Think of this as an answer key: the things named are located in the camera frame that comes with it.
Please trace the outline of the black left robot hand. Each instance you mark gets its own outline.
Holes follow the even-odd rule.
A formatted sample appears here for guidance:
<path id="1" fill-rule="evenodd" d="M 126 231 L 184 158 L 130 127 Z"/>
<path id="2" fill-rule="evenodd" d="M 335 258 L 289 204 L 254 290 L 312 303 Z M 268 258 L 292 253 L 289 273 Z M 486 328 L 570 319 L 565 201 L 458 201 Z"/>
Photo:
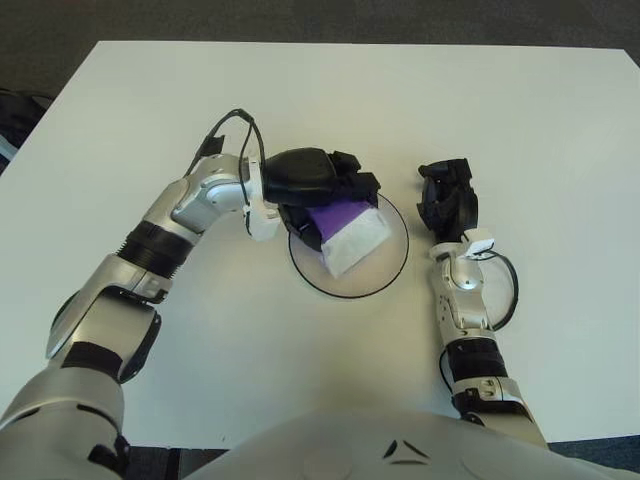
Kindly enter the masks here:
<path id="1" fill-rule="evenodd" d="M 378 206 L 377 178 L 363 172 L 356 156 L 345 152 L 304 147 L 278 153 L 265 161 L 262 180 L 264 198 L 278 207 L 286 229 L 316 252 L 333 225 L 318 220 L 317 209 Z"/>

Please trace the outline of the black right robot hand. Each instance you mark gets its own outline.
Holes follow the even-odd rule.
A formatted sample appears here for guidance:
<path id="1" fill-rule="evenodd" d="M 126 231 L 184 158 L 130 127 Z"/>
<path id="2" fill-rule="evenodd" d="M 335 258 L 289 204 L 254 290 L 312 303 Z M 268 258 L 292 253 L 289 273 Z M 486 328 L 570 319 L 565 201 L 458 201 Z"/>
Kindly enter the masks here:
<path id="1" fill-rule="evenodd" d="M 477 227 L 478 198 L 466 158 L 421 165 L 418 174 L 423 187 L 417 211 L 437 243 L 458 242 Z"/>

